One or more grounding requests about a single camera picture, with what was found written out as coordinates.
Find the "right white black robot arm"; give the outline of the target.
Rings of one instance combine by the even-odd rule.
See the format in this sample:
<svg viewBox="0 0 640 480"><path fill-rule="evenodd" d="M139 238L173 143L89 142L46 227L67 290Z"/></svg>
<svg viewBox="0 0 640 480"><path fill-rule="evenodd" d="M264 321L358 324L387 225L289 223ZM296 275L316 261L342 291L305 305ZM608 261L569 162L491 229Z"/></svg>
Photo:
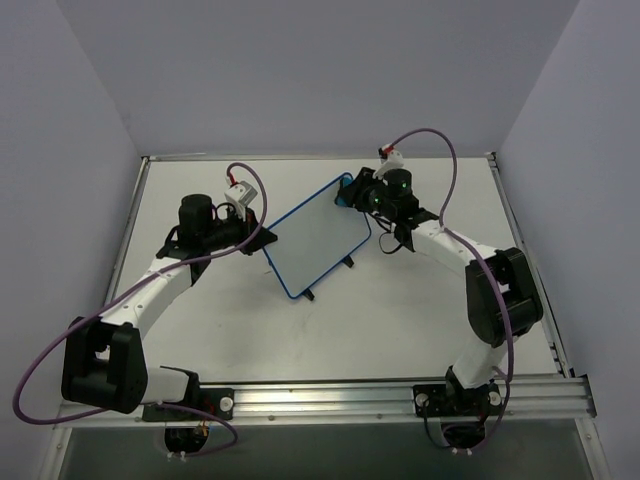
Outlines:
<svg viewBox="0 0 640 480"><path fill-rule="evenodd" d="M390 226L400 247L437 261L464 280L472 336L446 374L447 406L467 412L479 402L479 389L496 375L503 372L504 380L511 381L516 339L543 316L524 253L486 246L446 227L440 215L420 205L406 169L378 178L364 167L355 179L340 182L335 203Z"/></svg>

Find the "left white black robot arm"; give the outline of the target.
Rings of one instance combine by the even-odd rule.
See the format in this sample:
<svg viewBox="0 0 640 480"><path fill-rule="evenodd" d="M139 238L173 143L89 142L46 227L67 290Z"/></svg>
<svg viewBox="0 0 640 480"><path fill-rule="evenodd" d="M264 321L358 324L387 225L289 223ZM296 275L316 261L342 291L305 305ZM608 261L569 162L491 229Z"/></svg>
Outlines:
<svg viewBox="0 0 640 480"><path fill-rule="evenodd" d="M194 286L212 259L226 250L251 255L277 241L255 212L230 203L219 218L209 196L182 198L179 222L139 282L91 320L78 318L65 344L61 393L65 400L131 413L165 403L179 419L202 405L197 373L148 365L143 340L173 301Z"/></svg>

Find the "blue framed whiteboard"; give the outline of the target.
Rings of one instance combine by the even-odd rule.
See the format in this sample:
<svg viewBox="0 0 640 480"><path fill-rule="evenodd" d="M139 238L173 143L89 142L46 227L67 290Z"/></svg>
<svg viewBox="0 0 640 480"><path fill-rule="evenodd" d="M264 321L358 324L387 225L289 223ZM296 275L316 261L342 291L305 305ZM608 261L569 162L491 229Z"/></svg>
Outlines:
<svg viewBox="0 0 640 480"><path fill-rule="evenodd" d="M263 248L286 296L292 300L318 283L370 238L366 216L334 204L344 172L276 220L269 230L278 241Z"/></svg>

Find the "blue bone-shaped eraser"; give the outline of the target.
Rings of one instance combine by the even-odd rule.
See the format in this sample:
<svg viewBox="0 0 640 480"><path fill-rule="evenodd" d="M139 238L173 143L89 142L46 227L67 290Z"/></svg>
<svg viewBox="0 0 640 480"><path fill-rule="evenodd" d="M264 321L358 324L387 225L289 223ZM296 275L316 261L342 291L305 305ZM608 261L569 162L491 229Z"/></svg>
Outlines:
<svg viewBox="0 0 640 480"><path fill-rule="evenodd" d="M342 177L339 181L338 190L334 199L334 204L339 207L351 208L353 206L351 195L351 184L353 179L351 177Z"/></svg>

